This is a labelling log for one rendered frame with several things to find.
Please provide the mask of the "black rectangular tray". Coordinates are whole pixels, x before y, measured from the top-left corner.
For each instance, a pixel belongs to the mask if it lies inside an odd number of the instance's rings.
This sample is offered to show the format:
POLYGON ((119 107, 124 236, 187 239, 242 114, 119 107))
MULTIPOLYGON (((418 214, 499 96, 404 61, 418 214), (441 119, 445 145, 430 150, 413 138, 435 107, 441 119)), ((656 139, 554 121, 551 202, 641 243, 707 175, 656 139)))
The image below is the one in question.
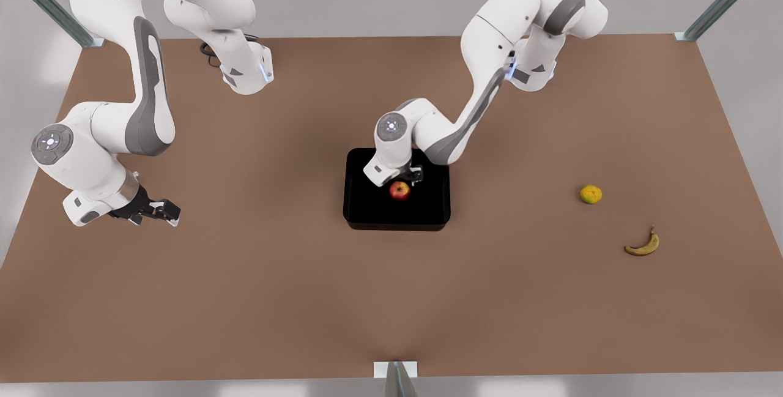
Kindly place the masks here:
POLYGON ((390 193, 391 180, 377 186, 363 172, 374 154, 373 148, 355 148, 347 154, 342 213, 350 227, 384 231, 443 229, 451 216, 447 166, 434 165, 422 151, 413 149, 413 166, 422 168, 423 179, 409 185, 406 199, 396 200, 390 193))

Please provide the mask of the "ripe yellow banana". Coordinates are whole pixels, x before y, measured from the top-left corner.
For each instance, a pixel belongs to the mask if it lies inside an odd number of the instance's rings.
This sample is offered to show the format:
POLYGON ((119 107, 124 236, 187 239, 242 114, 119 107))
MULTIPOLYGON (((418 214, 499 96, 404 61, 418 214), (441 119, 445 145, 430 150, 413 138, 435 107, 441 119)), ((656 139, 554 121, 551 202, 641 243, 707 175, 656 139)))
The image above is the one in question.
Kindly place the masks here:
POLYGON ((655 232, 655 226, 652 225, 650 227, 650 235, 648 238, 648 242, 646 242, 646 244, 644 244, 641 247, 625 246, 624 251, 627 254, 631 254, 634 256, 646 256, 655 252, 655 250, 658 249, 659 243, 660 243, 660 238, 655 232))

